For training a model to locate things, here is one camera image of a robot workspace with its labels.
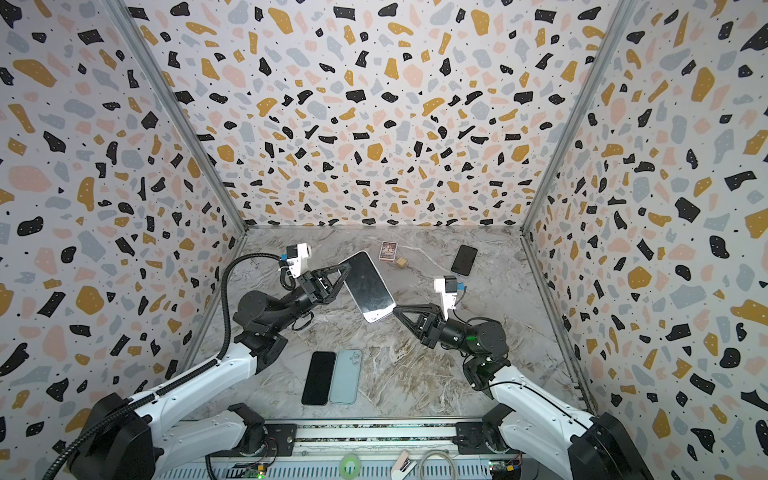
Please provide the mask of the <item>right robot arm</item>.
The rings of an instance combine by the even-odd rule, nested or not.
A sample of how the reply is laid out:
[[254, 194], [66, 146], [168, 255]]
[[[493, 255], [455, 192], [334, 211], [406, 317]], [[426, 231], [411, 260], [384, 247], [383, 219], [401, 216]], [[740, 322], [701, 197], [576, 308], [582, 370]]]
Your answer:
[[455, 350], [470, 387], [497, 405], [483, 418], [486, 444], [521, 451], [563, 479], [649, 479], [652, 474], [614, 416], [594, 416], [527, 379], [509, 359], [503, 325], [448, 318], [435, 304], [400, 305], [395, 317], [428, 348]]

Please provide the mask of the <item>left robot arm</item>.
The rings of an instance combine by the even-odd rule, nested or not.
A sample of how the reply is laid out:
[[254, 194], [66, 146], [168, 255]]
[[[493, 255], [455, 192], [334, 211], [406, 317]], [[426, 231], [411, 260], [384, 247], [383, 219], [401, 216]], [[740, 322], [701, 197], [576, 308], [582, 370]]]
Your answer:
[[258, 448], [265, 433], [263, 419], [244, 404], [205, 420], [184, 419], [220, 392], [272, 365], [287, 344], [283, 330], [316, 306], [332, 303], [350, 271], [348, 263], [309, 271], [281, 298], [250, 291], [235, 313], [224, 306], [225, 323], [242, 328], [237, 336], [227, 334], [226, 345], [216, 355], [151, 390], [99, 400], [80, 435], [59, 454], [45, 478], [67, 467], [77, 479], [155, 479], [212, 453], [239, 445]]

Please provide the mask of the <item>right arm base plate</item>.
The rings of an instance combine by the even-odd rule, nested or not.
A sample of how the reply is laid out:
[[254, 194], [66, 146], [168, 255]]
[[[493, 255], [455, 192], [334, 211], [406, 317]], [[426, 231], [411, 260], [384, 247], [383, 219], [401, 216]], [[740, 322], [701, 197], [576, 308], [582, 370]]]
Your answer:
[[497, 452], [495, 428], [481, 421], [464, 421], [455, 424], [456, 435], [452, 443], [461, 455], [490, 455]]

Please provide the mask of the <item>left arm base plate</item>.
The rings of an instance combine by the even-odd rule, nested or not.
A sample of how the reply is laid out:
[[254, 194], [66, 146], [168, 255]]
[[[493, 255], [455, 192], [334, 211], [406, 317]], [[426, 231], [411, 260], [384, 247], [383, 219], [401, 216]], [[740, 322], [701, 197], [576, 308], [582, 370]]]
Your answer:
[[298, 425], [295, 423], [267, 423], [264, 426], [262, 459], [290, 457], [293, 454]]

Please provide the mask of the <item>mint phone case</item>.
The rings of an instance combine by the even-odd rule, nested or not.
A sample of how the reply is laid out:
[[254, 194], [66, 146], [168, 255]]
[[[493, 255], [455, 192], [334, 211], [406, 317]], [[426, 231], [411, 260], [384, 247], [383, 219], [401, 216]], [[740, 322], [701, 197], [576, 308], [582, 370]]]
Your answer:
[[356, 402], [361, 367], [361, 350], [342, 350], [337, 354], [329, 393], [331, 403]]

